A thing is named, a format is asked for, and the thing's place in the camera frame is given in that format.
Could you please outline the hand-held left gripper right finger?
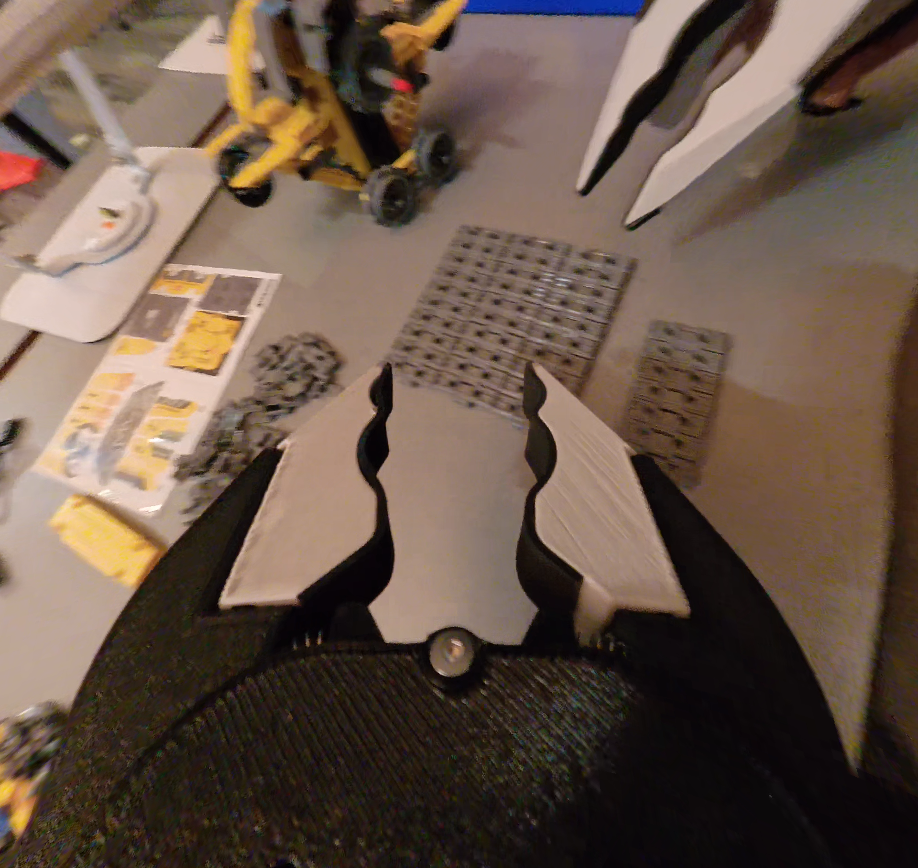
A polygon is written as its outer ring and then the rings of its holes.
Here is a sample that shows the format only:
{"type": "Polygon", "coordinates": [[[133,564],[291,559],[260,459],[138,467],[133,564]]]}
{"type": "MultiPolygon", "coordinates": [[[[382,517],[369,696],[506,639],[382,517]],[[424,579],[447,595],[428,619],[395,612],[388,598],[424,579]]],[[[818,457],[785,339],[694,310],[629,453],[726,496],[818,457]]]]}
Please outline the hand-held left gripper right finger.
{"type": "Polygon", "coordinates": [[[526,496],[516,571],[526,596],[598,640],[621,611],[686,620],[689,599],[625,441],[545,367],[524,369],[526,496]]]}

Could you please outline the pile of yellow black parts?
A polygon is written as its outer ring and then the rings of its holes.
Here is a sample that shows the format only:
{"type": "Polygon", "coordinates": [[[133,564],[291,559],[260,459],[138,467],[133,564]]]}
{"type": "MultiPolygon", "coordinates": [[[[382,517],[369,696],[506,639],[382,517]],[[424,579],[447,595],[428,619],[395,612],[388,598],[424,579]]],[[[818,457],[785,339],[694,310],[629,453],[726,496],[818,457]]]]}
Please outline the pile of yellow black parts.
{"type": "Polygon", "coordinates": [[[33,705],[1,719],[1,851],[26,828],[42,784],[63,744],[68,710],[56,702],[33,705]]]}

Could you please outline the yellow toy beam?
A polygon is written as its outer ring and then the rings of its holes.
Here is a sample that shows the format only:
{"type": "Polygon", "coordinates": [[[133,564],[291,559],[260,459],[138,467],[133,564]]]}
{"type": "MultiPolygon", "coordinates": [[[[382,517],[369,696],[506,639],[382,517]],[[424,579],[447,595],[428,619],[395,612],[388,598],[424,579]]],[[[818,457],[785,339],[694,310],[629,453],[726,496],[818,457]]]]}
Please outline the yellow toy beam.
{"type": "Polygon", "coordinates": [[[85,495],[68,497],[50,518],[49,527],[84,563],[132,589],[166,553],[160,542],[85,495]]]}

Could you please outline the yellow black sticker sheet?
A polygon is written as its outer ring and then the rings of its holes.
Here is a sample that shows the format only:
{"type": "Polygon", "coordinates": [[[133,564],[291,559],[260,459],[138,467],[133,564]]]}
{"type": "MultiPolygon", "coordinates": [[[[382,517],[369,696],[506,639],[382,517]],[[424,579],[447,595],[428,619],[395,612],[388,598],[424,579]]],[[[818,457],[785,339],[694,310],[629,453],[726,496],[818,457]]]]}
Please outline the yellow black sticker sheet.
{"type": "Polygon", "coordinates": [[[75,493],[158,514],[281,280],[167,263],[31,470],[75,493]]]}

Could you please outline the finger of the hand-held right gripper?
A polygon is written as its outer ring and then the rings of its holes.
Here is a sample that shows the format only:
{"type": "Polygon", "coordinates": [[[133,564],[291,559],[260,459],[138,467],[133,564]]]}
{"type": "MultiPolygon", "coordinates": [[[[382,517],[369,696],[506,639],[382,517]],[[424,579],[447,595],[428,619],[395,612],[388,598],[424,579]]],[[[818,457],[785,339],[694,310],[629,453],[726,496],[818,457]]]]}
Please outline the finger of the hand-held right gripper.
{"type": "Polygon", "coordinates": [[[776,0],[763,39],[713,90],[694,125],[653,166],[625,219],[665,206],[798,94],[809,70],[871,0],[776,0]]]}
{"type": "Polygon", "coordinates": [[[745,0],[645,0],[581,164],[576,189],[589,195],[669,94],[686,60],[745,0]]]}

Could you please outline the strip of joined track links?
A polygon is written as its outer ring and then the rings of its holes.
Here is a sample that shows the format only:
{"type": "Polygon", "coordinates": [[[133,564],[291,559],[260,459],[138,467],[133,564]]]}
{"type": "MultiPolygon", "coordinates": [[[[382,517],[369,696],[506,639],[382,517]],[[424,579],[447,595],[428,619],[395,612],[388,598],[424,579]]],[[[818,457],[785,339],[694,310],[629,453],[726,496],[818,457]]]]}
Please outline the strip of joined track links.
{"type": "Polygon", "coordinates": [[[649,324],[622,436],[680,488],[699,482],[731,350],[725,332],[662,319],[649,324]]]}

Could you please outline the person's right forearm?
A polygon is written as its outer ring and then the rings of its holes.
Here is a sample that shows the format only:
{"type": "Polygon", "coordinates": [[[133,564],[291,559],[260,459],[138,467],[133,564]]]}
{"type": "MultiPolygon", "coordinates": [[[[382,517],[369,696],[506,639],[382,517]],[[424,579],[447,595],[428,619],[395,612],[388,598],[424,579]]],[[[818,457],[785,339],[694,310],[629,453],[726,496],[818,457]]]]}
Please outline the person's right forearm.
{"type": "Polygon", "coordinates": [[[808,117],[832,117],[858,108],[855,89],[862,79],[916,45],[917,8],[912,5],[855,44],[807,84],[798,104],[808,117]]]}

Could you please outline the pile of track links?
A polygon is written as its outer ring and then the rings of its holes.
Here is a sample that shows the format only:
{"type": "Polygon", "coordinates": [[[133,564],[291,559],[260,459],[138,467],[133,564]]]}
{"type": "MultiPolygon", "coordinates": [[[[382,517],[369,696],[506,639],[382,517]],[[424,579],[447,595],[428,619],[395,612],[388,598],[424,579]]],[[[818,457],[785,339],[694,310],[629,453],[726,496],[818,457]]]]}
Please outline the pile of track links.
{"type": "Polygon", "coordinates": [[[342,365],[327,338],[310,332],[288,334],[256,352],[251,392],[225,403],[176,464],[177,482],[187,485],[186,523],[200,518],[260,453],[280,446],[281,422],[332,394],[342,365]]]}

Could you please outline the yellow black toy vehicle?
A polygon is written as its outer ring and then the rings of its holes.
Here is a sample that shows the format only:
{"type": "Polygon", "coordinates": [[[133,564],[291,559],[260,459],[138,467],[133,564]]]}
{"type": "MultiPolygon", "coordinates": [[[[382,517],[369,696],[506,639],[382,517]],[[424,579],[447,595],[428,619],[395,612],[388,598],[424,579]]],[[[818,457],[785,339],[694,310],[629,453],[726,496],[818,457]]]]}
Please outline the yellow black toy vehicle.
{"type": "Polygon", "coordinates": [[[418,123],[427,62],[469,0],[231,0],[225,28],[232,124],[208,146],[240,205],[280,175],[359,194],[400,228],[460,166],[451,132],[418,123]]]}

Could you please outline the person's right hand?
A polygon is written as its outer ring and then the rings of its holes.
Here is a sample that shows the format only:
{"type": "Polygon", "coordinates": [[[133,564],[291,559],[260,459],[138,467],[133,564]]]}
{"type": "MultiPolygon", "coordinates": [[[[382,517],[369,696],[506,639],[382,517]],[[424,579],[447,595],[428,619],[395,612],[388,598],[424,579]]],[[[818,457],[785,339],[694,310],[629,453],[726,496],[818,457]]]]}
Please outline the person's right hand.
{"type": "Polygon", "coordinates": [[[776,9],[776,0],[741,0],[738,18],[717,48],[712,66],[731,56],[751,56],[764,40],[776,9]]]}

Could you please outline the mat of joined track links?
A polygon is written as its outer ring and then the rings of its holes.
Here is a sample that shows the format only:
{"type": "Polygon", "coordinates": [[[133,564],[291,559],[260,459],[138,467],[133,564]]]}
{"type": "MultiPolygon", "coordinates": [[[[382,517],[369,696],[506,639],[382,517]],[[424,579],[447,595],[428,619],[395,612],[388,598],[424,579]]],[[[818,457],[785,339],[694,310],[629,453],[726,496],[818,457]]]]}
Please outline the mat of joined track links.
{"type": "Polygon", "coordinates": [[[462,225],[385,360],[408,385],[520,422],[531,362],[580,395],[637,267],[621,253],[462,225]]]}

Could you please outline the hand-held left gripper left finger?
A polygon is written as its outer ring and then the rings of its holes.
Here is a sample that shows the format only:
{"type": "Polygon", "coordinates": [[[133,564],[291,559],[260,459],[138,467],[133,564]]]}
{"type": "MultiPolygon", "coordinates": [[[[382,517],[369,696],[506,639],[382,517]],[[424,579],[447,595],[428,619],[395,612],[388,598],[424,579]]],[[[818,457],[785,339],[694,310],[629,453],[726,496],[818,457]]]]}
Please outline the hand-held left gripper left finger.
{"type": "Polygon", "coordinates": [[[304,606],[347,589],[363,603],[379,596],[394,566],[379,479],[392,408],[392,368],[376,365],[286,438],[221,609],[304,606]]]}

